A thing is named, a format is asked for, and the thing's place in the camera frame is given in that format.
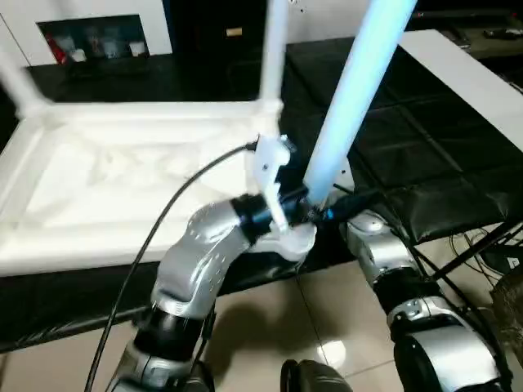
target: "beige floor tile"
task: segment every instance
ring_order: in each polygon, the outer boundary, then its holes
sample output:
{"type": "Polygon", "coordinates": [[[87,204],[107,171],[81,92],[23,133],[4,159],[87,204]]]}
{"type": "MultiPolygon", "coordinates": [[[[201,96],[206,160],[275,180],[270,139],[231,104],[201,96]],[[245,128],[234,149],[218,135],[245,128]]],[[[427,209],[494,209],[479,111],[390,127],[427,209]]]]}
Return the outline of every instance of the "beige floor tile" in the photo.
{"type": "Polygon", "coordinates": [[[403,392],[394,362],[346,377],[353,392],[403,392]]]}
{"type": "Polygon", "coordinates": [[[220,392],[277,391],[285,359],[324,362],[295,279],[219,298],[204,357],[220,392]]]}
{"type": "MultiPolygon", "coordinates": [[[[456,240],[456,246],[458,251],[461,252],[466,249],[466,245],[461,244],[459,240],[456,240]]],[[[449,241],[447,238],[437,239],[435,241],[430,241],[429,243],[423,243],[418,246],[418,249],[431,261],[436,264],[438,267],[442,267],[447,264],[449,261],[454,259],[454,254],[452,249],[449,246],[449,241]]],[[[475,261],[469,261],[470,265],[477,266],[475,261]]],[[[492,303],[490,298],[489,290],[491,286],[486,280],[485,276],[477,273],[473,269],[470,269],[466,265],[462,265],[452,271],[449,274],[449,278],[470,298],[470,300],[476,305],[488,305],[492,303]]],[[[454,291],[447,286],[443,281],[439,281],[440,286],[443,289],[445,295],[452,301],[461,303],[458,300],[458,297],[454,294],[454,291]]]]}
{"type": "Polygon", "coordinates": [[[356,262],[299,278],[329,365],[348,376],[393,359],[385,314],[356,262]]]}
{"type": "MultiPolygon", "coordinates": [[[[95,391],[105,390],[134,333],[130,323],[113,327],[95,391]]],[[[97,330],[9,353],[1,391],[82,391],[100,336],[101,330],[97,330]]]]}

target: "black cord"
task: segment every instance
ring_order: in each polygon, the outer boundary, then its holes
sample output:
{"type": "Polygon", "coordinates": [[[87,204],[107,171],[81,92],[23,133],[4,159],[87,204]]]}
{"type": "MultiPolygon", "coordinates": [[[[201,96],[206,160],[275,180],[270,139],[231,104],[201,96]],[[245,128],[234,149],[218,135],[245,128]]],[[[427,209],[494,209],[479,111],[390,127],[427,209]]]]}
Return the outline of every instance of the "black cord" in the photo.
{"type": "MultiPolygon", "coordinates": [[[[455,235],[451,235],[449,237],[449,245],[450,245],[450,248],[452,249],[452,252],[455,256],[459,256],[459,253],[458,251],[456,250],[456,245],[454,244],[454,237],[455,235]]],[[[468,243],[468,246],[471,247],[472,246],[472,242],[470,241],[470,239],[467,240],[467,243],[468,243]]],[[[467,262],[465,262],[465,265],[470,268],[471,270],[474,270],[476,271],[478,274],[482,274],[483,276],[485,276],[485,278],[487,279],[487,281],[489,281],[490,283],[490,286],[492,286],[492,288],[494,288],[495,284],[492,284],[492,282],[490,281],[491,279],[494,279],[496,282],[499,281],[498,278],[495,278],[494,276],[490,275],[490,274],[487,274],[485,272],[485,269],[483,268],[483,265],[482,263],[477,259],[476,256],[474,256],[474,258],[476,259],[476,262],[478,264],[478,266],[480,267],[480,269],[477,269],[475,266],[473,265],[470,265],[468,264],[467,262]]]]}
{"type": "Polygon", "coordinates": [[[215,167],[217,164],[222,163],[226,159],[232,157],[233,155],[236,155],[237,153],[240,153],[245,150],[255,150],[256,149],[256,142],[255,143],[248,143],[246,145],[242,145],[240,147],[236,147],[235,149],[232,149],[231,151],[223,154],[221,157],[216,158],[212,162],[210,162],[205,167],[198,170],[189,180],[187,180],[179,190],[176,191],[176,193],[171,197],[171,199],[168,201],[167,205],[163,208],[162,212],[160,213],[158,219],[155,221],[153,227],[151,228],[149,235],[147,235],[147,239],[144,241],[143,245],[140,248],[140,251],[136,254],[136,258],[131,264],[131,267],[129,268],[129,272],[127,273],[127,277],[122,283],[122,286],[120,288],[120,291],[118,293],[118,296],[116,297],[116,301],[113,304],[113,308],[111,309],[109,318],[107,319],[107,324],[104,327],[104,331],[101,334],[100,342],[98,343],[98,347],[96,348],[95,356],[92,360],[91,369],[89,370],[89,376],[87,377],[87,381],[85,384],[84,392],[91,392],[92,386],[94,384],[95,376],[96,376],[96,370],[98,369],[98,365],[100,364],[101,355],[105,348],[105,343],[107,342],[107,338],[109,337],[109,332],[111,330],[111,327],[114,322],[114,318],[116,317],[116,312],[118,310],[118,306],[120,305],[120,302],[123,298],[123,293],[125,292],[125,289],[127,285],[129,284],[129,281],[131,280],[131,276],[134,275],[136,272],[136,269],[138,268],[138,263],[140,263],[141,258],[145,254],[145,250],[149,246],[150,242],[152,241],[154,235],[158,231],[159,226],[161,225],[163,219],[168,214],[169,210],[171,209],[172,205],[179,199],[181,194],[189,188],[190,185],[192,185],[195,181],[197,181],[205,172],[208,172],[210,169],[215,167]]]}
{"type": "MultiPolygon", "coordinates": [[[[471,241],[471,239],[468,237],[467,233],[465,233],[463,236],[464,236],[464,238],[465,238],[465,241],[467,241],[468,246],[469,246],[469,247],[472,247],[472,241],[471,241]]],[[[485,272],[485,269],[483,268],[483,265],[481,264],[481,261],[480,261],[480,259],[478,259],[477,255],[474,255],[474,260],[476,260],[477,266],[480,267],[481,273],[482,273],[482,274],[485,276],[485,278],[489,281],[490,286],[492,286],[492,288],[494,288],[496,285],[495,285],[495,283],[492,283],[492,280],[491,280],[492,277],[491,277],[489,274],[487,274],[487,273],[485,272]]]]}
{"type": "Polygon", "coordinates": [[[352,192],[350,189],[345,188],[344,186],[341,186],[339,184],[333,184],[333,187],[338,190],[341,190],[342,192],[345,192],[346,194],[354,194],[354,192],[352,192]]]}
{"type": "MultiPolygon", "coordinates": [[[[413,251],[416,253],[418,257],[420,257],[424,263],[426,263],[429,267],[431,267],[434,272],[438,272],[440,269],[428,259],[425,255],[423,255],[418,249],[414,248],[413,251]]],[[[489,322],[485,318],[485,316],[477,309],[477,307],[472,304],[472,302],[468,299],[468,297],[459,289],[458,286],[448,277],[448,276],[442,276],[441,277],[445,283],[449,285],[449,287],[461,298],[461,300],[465,303],[468,309],[476,316],[477,321],[481,324],[481,329],[477,328],[477,331],[485,338],[486,341],[490,343],[490,346],[494,350],[494,361],[496,362],[496,365],[500,371],[501,377],[502,377],[502,383],[505,386],[508,386],[508,390],[510,390],[510,380],[512,379],[512,372],[510,371],[508,364],[507,364],[507,358],[505,357],[505,352],[503,351],[503,347],[498,341],[498,338],[495,336],[494,332],[490,328],[489,322]]],[[[471,325],[474,325],[475,323],[472,322],[465,314],[461,314],[462,317],[464,317],[471,325]]]]}

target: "metal bracket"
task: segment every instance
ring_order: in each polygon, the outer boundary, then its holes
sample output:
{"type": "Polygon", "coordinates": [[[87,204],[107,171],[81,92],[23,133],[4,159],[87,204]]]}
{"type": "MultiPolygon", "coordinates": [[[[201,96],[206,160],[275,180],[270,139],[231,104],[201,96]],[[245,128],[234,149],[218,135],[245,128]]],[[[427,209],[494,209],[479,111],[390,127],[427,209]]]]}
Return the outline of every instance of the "metal bracket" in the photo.
{"type": "Polygon", "coordinates": [[[285,166],[291,158],[290,150],[284,143],[286,140],[287,136],[281,136],[280,139],[260,136],[254,154],[254,179],[272,216],[270,228],[278,233],[288,230],[284,209],[279,204],[280,183],[276,182],[279,168],[285,166]]]}

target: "silver metal casing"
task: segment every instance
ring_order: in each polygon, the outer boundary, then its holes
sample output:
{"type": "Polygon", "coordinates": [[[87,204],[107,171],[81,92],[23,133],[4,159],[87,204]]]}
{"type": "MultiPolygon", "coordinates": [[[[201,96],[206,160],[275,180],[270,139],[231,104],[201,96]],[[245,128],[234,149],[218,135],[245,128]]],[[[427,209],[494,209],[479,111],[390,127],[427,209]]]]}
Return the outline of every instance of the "silver metal casing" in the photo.
{"type": "Polygon", "coordinates": [[[230,263],[250,247],[239,225],[229,202],[198,210],[160,262],[153,303],[169,314],[205,319],[230,263]]]}

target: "glowing blue pipe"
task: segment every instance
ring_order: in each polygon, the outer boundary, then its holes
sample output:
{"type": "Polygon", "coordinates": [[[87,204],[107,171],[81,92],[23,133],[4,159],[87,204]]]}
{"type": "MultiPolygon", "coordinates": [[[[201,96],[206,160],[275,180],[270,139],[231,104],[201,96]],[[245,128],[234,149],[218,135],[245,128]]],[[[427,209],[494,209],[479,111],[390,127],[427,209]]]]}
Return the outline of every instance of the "glowing blue pipe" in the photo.
{"type": "Polygon", "coordinates": [[[416,0],[373,0],[337,84],[304,182],[321,204],[369,110],[416,0]]]}

